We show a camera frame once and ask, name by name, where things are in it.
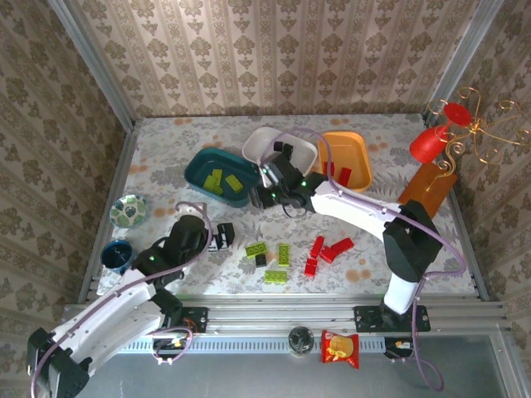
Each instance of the patterned plate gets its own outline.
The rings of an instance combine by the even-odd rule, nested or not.
[[[140,195],[125,195],[110,208],[110,222],[119,228],[138,226],[146,219],[148,204]]]

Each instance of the green block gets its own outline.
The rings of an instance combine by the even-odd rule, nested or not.
[[[285,284],[288,281],[288,273],[285,271],[266,271],[264,282],[270,284]]]
[[[290,245],[279,244],[279,267],[290,266]]]
[[[243,185],[241,185],[240,180],[238,180],[234,174],[231,174],[229,177],[225,178],[225,181],[227,181],[235,193],[241,192],[243,189]]]
[[[246,247],[246,253],[248,259],[253,259],[256,255],[267,253],[267,246],[264,242],[255,243]]]
[[[222,175],[223,175],[223,170],[221,170],[220,168],[215,168],[214,170],[212,170],[212,176],[216,178],[217,186],[220,186],[222,184]]]
[[[213,193],[215,193],[216,195],[219,195],[219,196],[223,195],[223,190],[220,187],[212,187],[210,192],[213,192]]]
[[[208,191],[211,191],[216,186],[216,178],[213,176],[207,176],[205,183],[202,184],[202,187]]]

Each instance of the damask wallpaper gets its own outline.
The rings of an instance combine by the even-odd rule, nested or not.
[[[75,303],[124,131],[46,1],[0,1],[0,396]]]
[[[531,2],[505,1],[458,86],[483,95],[480,113],[494,122],[509,116],[494,104],[511,98],[523,118],[489,132],[516,139],[531,130]],[[460,204],[476,257],[493,299],[504,301],[531,376],[531,148],[486,139],[500,164],[486,165],[469,150],[461,161]]]
[[[137,118],[421,112],[479,0],[67,0]]]

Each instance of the snack bag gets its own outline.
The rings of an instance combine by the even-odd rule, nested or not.
[[[346,361],[359,369],[359,336],[341,336],[323,330],[321,335],[321,360],[327,362]]]

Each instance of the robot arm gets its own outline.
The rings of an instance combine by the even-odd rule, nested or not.
[[[395,219],[386,212],[374,210],[370,204],[378,204],[402,213],[437,232],[420,203],[410,201],[402,206],[377,201],[346,188],[337,192],[322,174],[312,172],[303,177],[282,153],[270,155],[262,165],[262,172],[270,179],[272,187],[257,187],[251,192],[254,206],[267,208],[281,204],[304,208],[339,218],[370,232],[382,241],[387,265],[392,271],[391,281],[382,302],[383,311],[390,313],[391,317],[402,316],[408,311],[418,284],[427,267],[437,257],[441,244],[426,233],[410,227],[406,222]]]
[[[206,243],[207,230],[203,221],[196,216],[182,216],[169,237],[156,241],[139,254],[118,285],[70,321],[51,332],[39,328],[29,337],[27,370],[30,376],[44,353],[69,334],[69,338],[46,360],[37,384],[51,398],[73,398],[97,369],[138,337],[160,328],[187,326],[182,322],[187,310],[193,309],[189,312],[201,314],[206,322],[207,308],[183,308],[181,302],[164,288],[175,279],[181,279],[182,271],[144,281],[146,277],[189,261]],[[134,283],[120,293],[124,286]],[[88,318],[80,328],[69,333],[85,316]]]

